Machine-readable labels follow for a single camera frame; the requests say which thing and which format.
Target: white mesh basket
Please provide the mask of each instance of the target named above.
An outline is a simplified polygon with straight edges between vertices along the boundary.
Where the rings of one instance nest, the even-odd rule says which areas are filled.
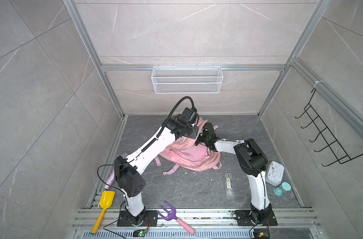
[[[219,93],[223,81],[220,67],[154,67],[151,75],[156,94]]]

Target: pink backpack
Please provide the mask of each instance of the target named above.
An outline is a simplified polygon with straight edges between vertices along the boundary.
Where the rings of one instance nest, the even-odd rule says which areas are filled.
[[[207,120],[202,120],[202,118],[200,117],[200,121],[197,124],[197,126],[199,127],[198,134],[202,132],[203,126],[206,122]],[[207,150],[207,146],[202,144],[198,144],[195,146],[196,139],[182,136],[175,142],[167,146],[165,150],[159,154],[166,160],[175,163],[175,166],[168,172],[163,172],[163,175],[174,173],[174,171],[176,171],[179,166],[194,171],[203,171],[210,168],[221,168],[222,164],[220,161],[220,153],[213,151],[209,152],[209,150]],[[160,160],[157,156],[155,157],[155,161],[158,166],[161,165]]]

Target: dark gray floor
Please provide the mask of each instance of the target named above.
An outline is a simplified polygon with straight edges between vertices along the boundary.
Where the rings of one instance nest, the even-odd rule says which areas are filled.
[[[125,151],[134,152],[142,146],[160,127],[166,116],[129,116],[119,144],[117,155]],[[218,125],[216,135],[226,139],[253,138],[267,156],[269,162],[279,159],[258,116],[203,116],[213,125]],[[249,207],[251,191],[246,174],[241,170],[237,157],[221,154],[222,168],[194,172],[179,167],[171,175],[162,172],[174,164],[159,157],[157,166],[153,160],[143,173],[146,187],[142,191],[143,203],[147,208],[158,208],[164,200],[176,208],[241,208]],[[233,177],[235,197],[227,198],[224,187],[224,173]],[[299,204],[292,191],[282,196],[273,193],[274,186],[267,183],[268,198],[274,208],[297,208]],[[115,197],[111,208],[118,208],[123,199]]]

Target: gray tile wall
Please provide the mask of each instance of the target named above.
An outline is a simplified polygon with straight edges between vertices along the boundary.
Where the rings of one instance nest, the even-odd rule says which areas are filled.
[[[363,156],[345,164],[332,163],[335,159],[321,136],[315,141],[318,130],[307,126],[307,115],[299,117],[312,96],[311,85],[294,69],[288,73],[262,120],[278,153],[292,178],[304,206],[313,207],[329,238],[363,238]],[[313,108],[322,117],[346,152],[355,157],[363,152],[363,139],[323,99],[315,93]],[[316,119],[320,130],[323,123]],[[334,141],[324,131],[328,142]],[[333,151],[343,157],[345,153],[336,143]]]
[[[119,122],[110,104],[61,0],[0,0],[0,238],[67,236]]]
[[[333,0],[299,58],[363,117],[363,0]]]
[[[257,114],[278,71],[223,71],[217,94],[190,94],[200,114]],[[185,94],[155,94],[151,71],[108,72],[126,114],[168,114]],[[185,101],[178,108],[190,107]]]
[[[299,58],[363,117],[363,0],[333,0]],[[306,104],[309,90],[307,83],[297,73],[292,73],[284,81],[275,100],[355,228],[349,228],[350,232],[358,232],[363,238],[363,156],[343,165],[321,165],[334,160],[331,151],[315,153],[313,149],[321,149],[324,143],[323,139],[308,142],[309,138],[313,140],[316,137],[316,129],[312,125],[307,129],[298,127],[305,126],[308,119],[291,120],[293,115],[299,114],[298,106],[292,105],[292,102]],[[354,157],[363,152],[362,138],[345,120],[321,96],[315,96],[313,101],[316,110],[349,155]],[[332,145],[332,149],[339,157],[345,155],[336,144]]]
[[[284,64],[317,1],[78,0],[102,64]],[[168,114],[150,72],[108,72],[126,114]],[[256,114],[278,72],[225,72],[219,94],[193,94],[200,113]]]
[[[284,64],[316,1],[80,0],[103,64]]]

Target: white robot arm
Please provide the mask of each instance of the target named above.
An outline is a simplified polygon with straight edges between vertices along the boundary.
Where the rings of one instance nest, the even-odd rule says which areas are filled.
[[[171,117],[176,107],[184,99],[190,99],[192,108],[185,108],[182,114]],[[173,108],[165,122],[143,146],[126,158],[121,156],[115,160],[115,177],[118,186],[124,192],[127,202],[128,218],[133,225],[143,221],[145,207],[142,194],[146,182],[141,177],[149,163],[169,144],[181,136],[195,139],[198,127],[198,114],[190,97],[182,98]],[[268,162],[265,155],[254,142],[247,140],[226,140],[216,137],[212,124],[206,123],[204,133],[200,134],[197,142],[203,142],[211,150],[236,154],[242,170],[247,174],[251,188],[251,214],[253,221],[258,223],[272,212],[270,201],[266,194],[265,170]]]

